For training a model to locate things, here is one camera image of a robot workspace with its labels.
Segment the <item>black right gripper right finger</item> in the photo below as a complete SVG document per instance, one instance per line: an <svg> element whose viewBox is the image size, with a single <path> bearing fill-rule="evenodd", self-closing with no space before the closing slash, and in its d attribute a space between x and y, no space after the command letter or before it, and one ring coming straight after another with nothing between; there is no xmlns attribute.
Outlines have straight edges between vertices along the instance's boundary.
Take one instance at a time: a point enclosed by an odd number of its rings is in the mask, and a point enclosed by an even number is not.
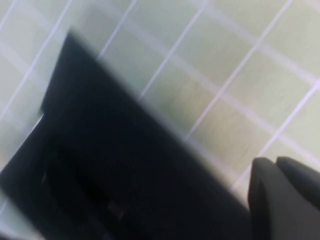
<svg viewBox="0 0 320 240"><path fill-rule="evenodd" d="M290 157L280 156L277 167L293 187L311 204L320 203L320 173Z"/></svg>

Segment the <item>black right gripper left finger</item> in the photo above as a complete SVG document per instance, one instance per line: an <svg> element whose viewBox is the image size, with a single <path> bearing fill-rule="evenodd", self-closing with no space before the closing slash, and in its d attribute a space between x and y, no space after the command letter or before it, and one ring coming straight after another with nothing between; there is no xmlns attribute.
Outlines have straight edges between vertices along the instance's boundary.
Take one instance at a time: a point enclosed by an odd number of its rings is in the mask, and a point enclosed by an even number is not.
<svg viewBox="0 0 320 240"><path fill-rule="evenodd" d="M306 200L265 157L252 162L248 205L255 240L318 240L320 204Z"/></svg>

